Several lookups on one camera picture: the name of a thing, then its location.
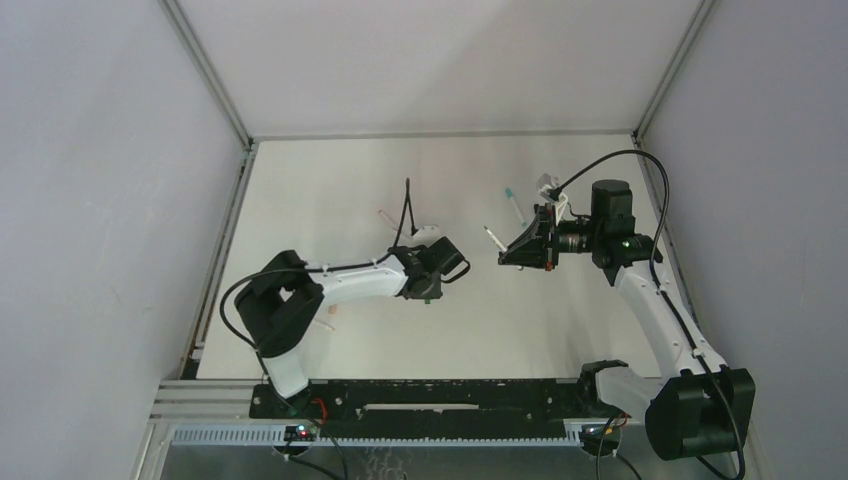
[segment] white table surface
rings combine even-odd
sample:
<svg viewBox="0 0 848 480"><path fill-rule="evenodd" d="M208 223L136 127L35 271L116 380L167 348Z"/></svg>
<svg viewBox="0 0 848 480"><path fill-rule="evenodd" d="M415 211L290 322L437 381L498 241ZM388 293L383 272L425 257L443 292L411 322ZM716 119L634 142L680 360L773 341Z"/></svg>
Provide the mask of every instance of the white table surface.
<svg viewBox="0 0 848 480"><path fill-rule="evenodd" d="M412 182L416 223L437 224L471 261L471 272L425 305L362 299L322 308L303 339L311 378L574 378L587 362L621 359L645 376L656 360L627 305L589 254L562 255L551 273L497 265L483 225L504 243L522 228L504 194L510 187L529 220L536 179L564 180L596 158L632 148L626 135L301 140L262 142L223 274L222 288L294 249L320 262L379 256L393 234L404 178ZM635 157L595 168L566 189L588 213L591 184L630 183L637 232L656 217ZM211 319L198 378L259 378L251 349ZM238 313L228 316L243 329Z"/></svg>

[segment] red wire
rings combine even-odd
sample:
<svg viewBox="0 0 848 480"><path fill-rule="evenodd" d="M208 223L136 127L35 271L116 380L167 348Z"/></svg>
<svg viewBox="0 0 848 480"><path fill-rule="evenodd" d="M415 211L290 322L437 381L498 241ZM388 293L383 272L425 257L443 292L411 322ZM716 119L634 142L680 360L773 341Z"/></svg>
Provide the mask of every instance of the red wire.
<svg viewBox="0 0 848 480"><path fill-rule="evenodd" d="M327 417L329 417L329 413L327 412L327 405L324 403L324 400L320 397L315 397L309 401L309 403L317 403L321 406L321 425L327 423Z"/></svg>

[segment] gray floor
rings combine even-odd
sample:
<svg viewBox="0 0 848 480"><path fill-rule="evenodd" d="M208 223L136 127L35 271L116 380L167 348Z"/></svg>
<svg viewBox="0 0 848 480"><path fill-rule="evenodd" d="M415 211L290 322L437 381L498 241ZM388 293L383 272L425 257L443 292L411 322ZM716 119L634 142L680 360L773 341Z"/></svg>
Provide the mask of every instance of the gray floor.
<svg viewBox="0 0 848 480"><path fill-rule="evenodd" d="M622 453L644 479L714 478L695 459L663 462L657 458L639 427L625 430ZM422 479L569 479L594 480L593 458L579 448L345 448L350 480ZM332 448L315 448L301 457L341 473ZM719 460L722 467L726 463ZM621 462L604 458L602 478L635 479ZM300 465L285 463L270 447L172 447L162 475L183 479L303 479L327 477Z"/></svg>

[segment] white wall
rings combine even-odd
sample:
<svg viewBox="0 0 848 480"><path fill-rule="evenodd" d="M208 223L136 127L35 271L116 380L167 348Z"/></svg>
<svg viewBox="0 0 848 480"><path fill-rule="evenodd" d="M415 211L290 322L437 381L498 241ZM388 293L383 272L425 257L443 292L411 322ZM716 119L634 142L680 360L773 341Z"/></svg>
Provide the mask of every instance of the white wall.
<svg viewBox="0 0 848 480"><path fill-rule="evenodd" d="M848 3L722 2L649 131L695 307L777 478L843 478Z"/></svg>
<svg viewBox="0 0 848 480"><path fill-rule="evenodd" d="M0 477L127 478L241 159L152 0L0 4Z"/></svg>
<svg viewBox="0 0 848 480"><path fill-rule="evenodd" d="M633 128L698 0L182 0L253 135Z"/></svg>

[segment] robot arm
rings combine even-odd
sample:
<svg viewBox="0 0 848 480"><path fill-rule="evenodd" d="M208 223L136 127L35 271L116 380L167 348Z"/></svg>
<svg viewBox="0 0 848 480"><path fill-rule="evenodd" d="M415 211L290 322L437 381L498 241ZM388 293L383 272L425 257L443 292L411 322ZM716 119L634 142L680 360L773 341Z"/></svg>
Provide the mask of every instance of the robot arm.
<svg viewBox="0 0 848 480"><path fill-rule="evenodd" d="M463 263L459 273L442 279ZM287 250L262 270L280 273L252 280L235 305L271 383L288 398L309 383L298 345L322 306L366 297L438 299L443 283L458 280L470 268L447 237L429 247L394 247L380 260L349 266L307 263Z"/></svg>
<svg viewBox="0 0 848 480"><path fill-rule="evenodd" d="M654 451L664 460L735 450L736 441L704 365L728 399L744 444L753 408L754 382L745 369L730 369L668 288L670 278L653 240L634 232L632 193L626 182L592 186L592 213L560 221L553 204L536 205L528 229L498 258L501 265L556 268L560 253L591 253L633 310L657 358L662 378L645 379L619 360L583 366L580 383L592 400L619 408L645 423Z"/></svg>

